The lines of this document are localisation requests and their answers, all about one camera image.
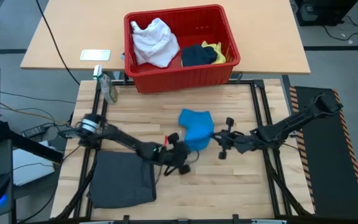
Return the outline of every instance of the blue cloth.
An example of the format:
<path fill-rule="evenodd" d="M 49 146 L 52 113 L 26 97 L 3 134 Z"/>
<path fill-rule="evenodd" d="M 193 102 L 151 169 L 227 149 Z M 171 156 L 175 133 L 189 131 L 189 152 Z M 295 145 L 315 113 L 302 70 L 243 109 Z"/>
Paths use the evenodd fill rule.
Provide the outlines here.
<path fill-rule="evenodd" d="M 214 132 L 214 123 L 209 111 L 182 109 L 178 122 L 186 128 L 185 143 L 191 151 L 207 148 L 211 139 L 210 134 Z"/>

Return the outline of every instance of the wooden table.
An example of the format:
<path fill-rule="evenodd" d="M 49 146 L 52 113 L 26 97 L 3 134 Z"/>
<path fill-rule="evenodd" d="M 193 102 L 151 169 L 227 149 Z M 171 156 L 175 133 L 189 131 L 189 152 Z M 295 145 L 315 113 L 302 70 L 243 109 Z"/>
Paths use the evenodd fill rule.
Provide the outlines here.
<path fill-rule="evenodd" d="M 123 70 L 124 16 L 129 12 L 220 4 L 241 62 L 242 73 L 309 74 L 310 69 L 288 0 L 49 0 L 45 17 L 70 69 Z M 108 61 L 81 61 L 84 49 L 111 51 Z M 41 19 L 21 68 L 64 68 Z"/>
<path fill-rule="evenodd" d="M 91 112 L 95 86 L 94 81 L 81 82 L 73 124 Z M 185 130 L 177 124 L 182 108 L 210 111 L 215 131 L 226 127 L 228 116 L 235 119 L 235 130 L 246 133 L 257 127 L 249 85 L 209 86 L 156 95 L 140 95 L 134 86 L 119 86 L 118 89 L 117 104 L 108 107 L 108 122 L 142 141 L 163 143 L 164 135 L 184 134 Z M 273 122 L 287 117 L 280 80 L 265 80 L 265 89 Z M 69 140 L 65 154 L 74 150 L 77 143 L 78 139 Z M 294 139 L 288 139 L 287 144 L 296 146 Z M 107 140 L 103 140 L 102 149 L 131 152 Z M 93 209 L 92 219 L 122 220 L 123 215 L 130 215 L 131 220 L 230 219 L 234 213 L 240 218 L 273 217 L 262 151 L 239 154 L 231 150 L 226 160 L 219 160 L 220 150 L 218 144 L 211 141 L 208 148 L 201 151 L 199 161 L 191 165 L 189 174 L 174 172 L 168 177 L 162 175 L 157 184 L 155 202 L 129 208 Z M 76 192 L 83 156 L 84 149 L 80 148 L 63 163 L 51 217 L 58 215 Z M 309 212 L 313 212 L 298 151 L 282 146 L 281 160 L 288 188 Z M 284 211 L 281 194 L 277 195 L 280 210 Z M 85 215 L 85 207 L 84 197 L 81 216 Z"/>

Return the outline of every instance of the red plastic bin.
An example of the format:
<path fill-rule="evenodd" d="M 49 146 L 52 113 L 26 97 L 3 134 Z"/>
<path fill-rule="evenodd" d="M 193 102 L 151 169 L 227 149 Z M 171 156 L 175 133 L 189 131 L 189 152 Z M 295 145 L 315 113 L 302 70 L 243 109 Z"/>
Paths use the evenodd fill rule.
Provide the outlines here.
<path fill-rule="evenodd" d="M 201 44 L 204 40 L 209 44 L 221 42 L 226 63 L 182 67 L 180 50 L 167 68 L 158 68 L 149 63 L 138 65 L 132 41 L 131 22 L 136 21 L 141 29 L 145 29 L 157 17 L 171 28 L 181 50 L 184 47 Z M 124 29 L 125 72 L 134 79 L 139 93 L 223 84 L 229 80 L 233 67 L 240 62 L 240 54 L 226 14 L 223 7 L 217 4 L 132 12 L 124 18 Z"/>

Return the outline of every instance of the yellow cloth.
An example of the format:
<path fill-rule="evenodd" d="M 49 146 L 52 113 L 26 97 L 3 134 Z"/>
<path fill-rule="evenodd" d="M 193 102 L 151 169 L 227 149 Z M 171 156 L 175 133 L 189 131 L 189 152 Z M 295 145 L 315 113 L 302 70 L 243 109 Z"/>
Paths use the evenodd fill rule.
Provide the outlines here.
<path fill-rule="evenodd" d="M 226 62 L 226 58 L 223 56 L 222 54 L 222 43 L 218 43 L 218 44 L 208 44 L 206 41 L 204 41 L 202 44 L 201 44 L 202 47 L 212 47 L 215 52 L 217 53 L 217 56 L 216 56 L 216 61 L 214 61 L 213 63 L 211 64 L 217 64 L 217 63 L 224 63 Z"/>

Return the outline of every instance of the black mat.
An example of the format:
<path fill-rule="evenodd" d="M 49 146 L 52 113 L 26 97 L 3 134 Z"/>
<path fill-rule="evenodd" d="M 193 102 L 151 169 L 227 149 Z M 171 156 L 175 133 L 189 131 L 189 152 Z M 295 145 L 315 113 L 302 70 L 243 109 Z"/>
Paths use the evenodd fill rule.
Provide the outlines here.
<path fill-rule="evenodd" d="M 290 87 L 294 112 L 325 93 L 333 103 L 336 91 Z M 358 219 L 358 166 L 343 113 L 317 119 L 298 133 L 298 147 L 315 213 L 321 217 Z"/>

